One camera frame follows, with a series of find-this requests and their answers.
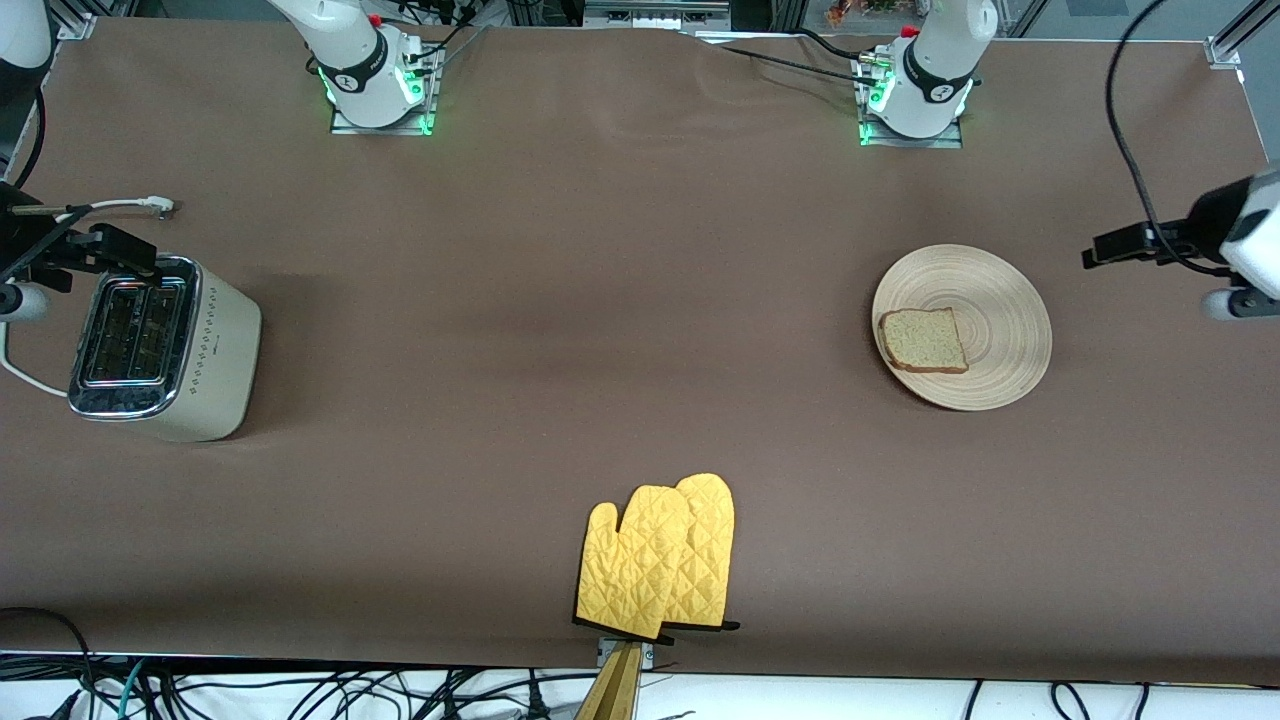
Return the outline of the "aluminium frame post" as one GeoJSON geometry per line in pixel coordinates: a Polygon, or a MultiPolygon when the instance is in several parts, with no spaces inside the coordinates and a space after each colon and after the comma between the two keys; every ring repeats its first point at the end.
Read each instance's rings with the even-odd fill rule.
{"type": "Polygon", "coordinates": [[[102,17],[133,15],[140,0],[44,0],[59,40],[83,40],[102,17]]]}
{"type": "Polygon", "coordinates": [[[1249,0],[1216,35],[1204,41],[1210,65],[1222,69],[1238,65],[1240,50],[1280,19],[1280,0],[1249,0]]]}

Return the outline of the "slice of brown bread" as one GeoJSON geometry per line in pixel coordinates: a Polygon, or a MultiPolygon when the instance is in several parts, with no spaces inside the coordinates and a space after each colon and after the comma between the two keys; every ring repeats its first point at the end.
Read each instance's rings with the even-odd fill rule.
{"type": "Polygon", "coordinates": [[[895,369],[941,374],[969,370],[951,307],[893,310],[879,318],[878,332],[888,363],[895,369]]]}

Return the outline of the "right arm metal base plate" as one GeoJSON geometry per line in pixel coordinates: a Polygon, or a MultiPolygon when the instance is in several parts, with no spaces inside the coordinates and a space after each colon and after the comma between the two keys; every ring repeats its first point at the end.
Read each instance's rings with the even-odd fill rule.
{"type": "Polygon", "coordinates": [[[333,135],[433,133],[444,76],[444,53],[428,54],[419,36],[396,26],[378,28],[384,49],[372,63],[349,70],[323,68],[333,106],[333,135]]]}

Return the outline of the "silver metal box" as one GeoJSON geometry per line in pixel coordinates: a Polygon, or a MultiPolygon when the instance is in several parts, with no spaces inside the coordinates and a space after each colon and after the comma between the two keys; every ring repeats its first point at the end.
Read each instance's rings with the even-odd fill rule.
{"type": "Polygon", "coordinates": [[[730,0],[582,0],[582,27],[728,32],[732,17],[730,0]]]}

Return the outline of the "cream and chrome toaster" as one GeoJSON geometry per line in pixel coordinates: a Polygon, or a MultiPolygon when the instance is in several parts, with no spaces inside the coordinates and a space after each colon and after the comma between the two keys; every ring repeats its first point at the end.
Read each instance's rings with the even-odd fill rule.
{"type": "Polygon", "coordinates": [[[261,309],[192,259],[163,254],[156,268],[152,278],[100,278],[67,402],[86,420],[155,439],[224,439],[248,409],[261,309]]]}

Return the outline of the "round wooden plate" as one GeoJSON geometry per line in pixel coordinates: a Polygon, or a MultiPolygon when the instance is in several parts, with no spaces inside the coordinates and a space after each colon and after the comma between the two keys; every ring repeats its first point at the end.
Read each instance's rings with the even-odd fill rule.
{"type": "Polygon", "coordinates": [[[940,243],[900,258],[881,278],[870,328],[882,360],[919,398],[948,410],[978,413],[1030,393],[1050,369],[1053,333],[1039,292],[1002,258],[957,243],[940,243]],[[896,366],[881,329],[897,311],[951,310],[968,369],[942,373],[896,366]]]}

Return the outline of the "brown table cover sheet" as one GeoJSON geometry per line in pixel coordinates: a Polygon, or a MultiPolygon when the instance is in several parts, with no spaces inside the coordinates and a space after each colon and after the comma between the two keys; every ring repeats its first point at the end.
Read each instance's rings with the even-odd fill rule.
{"type": "Polygon", "coordinates": [[[590,509],[723,477],[728,615],[684,673],[1280,685],[1280,322],[1096,234],[1140,205],[1107,44],[996,44],[959,150],[863,146],[833,79],[669,31],[488,31],[429,137],[334,136],[284,22],[101,20],[28,191],[253,299],[241,428],[179,445],[0,369],[0,607],[102,652],[579,666],[590,509]],[[957,243],[1053,350],[919,398],[882,275],[957,243]]]}

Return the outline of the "yellow quilted oven mitt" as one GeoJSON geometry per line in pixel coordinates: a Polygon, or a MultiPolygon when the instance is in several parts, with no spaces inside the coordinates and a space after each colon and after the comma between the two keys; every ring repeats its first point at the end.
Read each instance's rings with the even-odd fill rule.
{"type": "Polygon", "coordinates": [[[640,486],[623,510],[595,505],[582,539],[573,621],[658,641],[691,523],[689,502],[673,487],[640,486]]]}
{"type": "Polygon", "coordinates": [[[664,625],[696,632],[735,632],[726,618],[733,548],[735,506],[726,482],[712,473],[676,484],[686,500],[691,524],[677,565],[664,625]]]}

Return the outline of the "metal stand bracket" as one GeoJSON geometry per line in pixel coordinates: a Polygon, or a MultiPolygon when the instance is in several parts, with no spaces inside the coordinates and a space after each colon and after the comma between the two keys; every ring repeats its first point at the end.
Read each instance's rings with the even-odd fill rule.
{"type": "Polygon", "coordinates": [[[600,638],[596,643],[596,666],[603,669],[608,659],[621,650],[626,650],[630,646],[636,646],[640,657],[640,669],[643,673],[653,671],[655,667],[655,651],[654,644],[643,641],[631,641],[616,637],[600,638]]]}

